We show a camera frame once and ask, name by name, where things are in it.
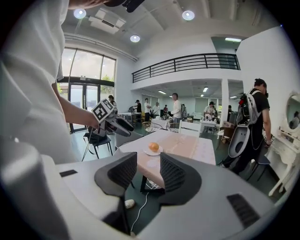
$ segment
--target person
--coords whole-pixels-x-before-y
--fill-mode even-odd
[[[211,120],[215,115],[214,102],[210,102],[208,106],[205,107],[203,111],[205,119]]]
[[[116,114],[118,114],[117,103],[114,101],[113,95],[109,95],[108,99],[109,99],[110,103],[113,105],[113,108],[116,110]]]
[[[289,126],[291,129],[295,129],[299,125],[299,112],[295,111],[294,118],[290,121]]]
[[[147,98],[145,99],[144,107],[145,107],[145,122],[149,122],[151,105],[148,103]]]
[[[165,107],[164,107],[164,113],[168,113],[168,106],[167,105],[165,105]]]
[[[229,122],[231,112],[232,112],[231,105],[228,105],[227,122]]]
[[[91,112],[71,104],[59,94],[56,79],[62,76],[61,56],[65,46],[61,25],[68,8],[88,9],[104,2],[37,1],[15,24],[3,48],[0,62],[1,72],[5,73],[3,81],[16,86],[30,103],[30,111],[23,121],[20,117],[14,137],[33,145],[40,154],[50,156],[55,164],[79,160],[72,151],[66,122],[99,127]]]
[[[253,95],[257,111],[262,114],[257,119],[255,124],[249,125],[250,137],[248,139],[246,148],[240,155],[239,160],[236,165],[233,167],[232,171],[236,174],[242,172],[247,164],[252,160],[256,159],[262,147],[269,147],[272,143],[271,141],[271,120],[270,120],[270,105],[267,99],[267,83],[263,79],[256,79],[254,83],[254,88],[250,91],[252,94],[254,91],[258,90],[259,92]],[[266,143],[263,142],[263,126],[266,132]],[[228,157],[223,162],[223,167],[228,168],[231,163],[234,161],[234,158]]]
[[[136,105],[132,106],[132,107],[136,107],[136,112],[137,113],[142,113],[142,105],[140,103],[140,100],[136,100]],[[142,123],[141,121],[141,115],[137,115],[136,116],[136,121]]]
[[[156,118],[160,115],[160,107],[158,105],[159,103],[155,103],[155,106],[153,106],[153,118]]]
[[[173,111],[169,112],[169,114],[173,115],[173,122],[174,123],[180,123],[180,119],[181,119],[181,103],[178,100],[178,94],[177,93],[173,93],[172,94],[172,100],[174,101]]]

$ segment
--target white shirt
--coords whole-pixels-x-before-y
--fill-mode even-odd
[[[51,86],[56,81],[65,46],[61,24],[68,4],[68,0],[36,2],[15,25],[3,48],[4,68],[11,75],[11,82],[31,103],[24,121],[15,126],[15,137],[49,155],[56,164],[77,161],[63,110]]]
[[[155,115],[160,114],[160,107],[159,106],[156,106],[156,105],[153,106],[152,110],[153,110],[153,114],[155,114]]]
[[[176,100],[173,104],[173,111],[171,111],[174,118],[181,118],[181,103],[180,101]]]
[[[213,107],[206,106],[204,112],[215,113],[215,109]]]
[[[145,106],[145,113],[150,113],[151,105],[149,103],[144,103]]]

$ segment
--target cable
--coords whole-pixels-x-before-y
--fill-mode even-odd
[[[152,185],[152,187],[149,187],[151,190],[152,190],[153,188],[157,189],[157,188],[159,187],[159,185],[157,185],[157,184],[155,184],[155,183],[153,183],[153,184],[151,184],[151,185]],[[148,196],[148,194],[149,194],[149,192],[147,192],[147,194],[146,194],[146,202],[145,202],[144,205],[140,208],[139,213],[137,214],[137,218],[136,218],[136,220],[134,221],[134,223],[133,223],[132,226],[131,226],[131,230],[130,230],[131,232],[132,232],[132,229],[133,229],[135,223],[137,222],[137,220],[138,220],[139,217],[140,217],[141,210],[142,210],[143,207],[146,206],[146,204],[147,204],[147,200],[148,200],[147,196]]]
[[[94,128],[92,127],[92,129],[91,129],[91,131],[90,131],[90,136],[89,136],[88,144],[86,145],[86,148],[85,148],[85,151],[84,151],[82,160],[81,160],[82,162],[83,162],[83,159],[84,159],[84,157],[85,157],[85,155],[86,155],[86,153],[87,153],[87,151],[88,151],[88,148],[89,148],[89,145],[90,145],[90,137],[92,136],[93,129],[94,129]]]

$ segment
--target table in background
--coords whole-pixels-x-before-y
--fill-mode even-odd
[[[161,119],[155,119],[155,118],[154,118],[154,119],[152,119],[151,122],[156,123],[156,124],[159,124],[160,126],[163,127],[163,129],[166,129],[166,125],[169,124],[169,123],[171,123],[172,120],[171,120],[171,119],[161,120]]]
[[[216,131],[217,124],[213,121],[200,121],[201,124],[201,133],[204,131],[205,128],[212,128],[213,133]]]
[[[149,156],[143,151],[152,142],[158,143],[165,153],[172,153],[212,165],[216,164],[215,153],[210,139],[192,137],[165,130],[158,130],[139,140],[119,147],[121,152],[137,152],[138,171],[163,188],[165,184],[160,175],[160,156]]]
[[[135,121],[136,121],[136,117],[138,115],[142,116],[142,113],[141,112],[123,112],[123,113],[118,113],[118,115],[121,115],[122,117],[125,116],[125,119],[127,120],[127,122],[129,122],[130,124],[134,124],[133,118],[135,117]]]

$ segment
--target white vanity table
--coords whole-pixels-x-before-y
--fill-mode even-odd
[[[290,123],[293,120],[293,114],[295,113],[295,109],[298,109],[300,112],[300,95],[292,93],[287,103],[287,111],[281,123],[279,130],[277,131],[277,136],[275,137],[268,155],[270,151],[274,151],[277,153],[281,161],[286,164],[286,170],[283,175],[280,177],[277,184],[274,188],[269,192],[269,196],[272,196],[275,190],[282,183],[282,186],[279,189],[279,192],[282,192],[287,182],[286,179],[291,174],[292,169],[299,164],[300,159],[300,124],[291,129]]]

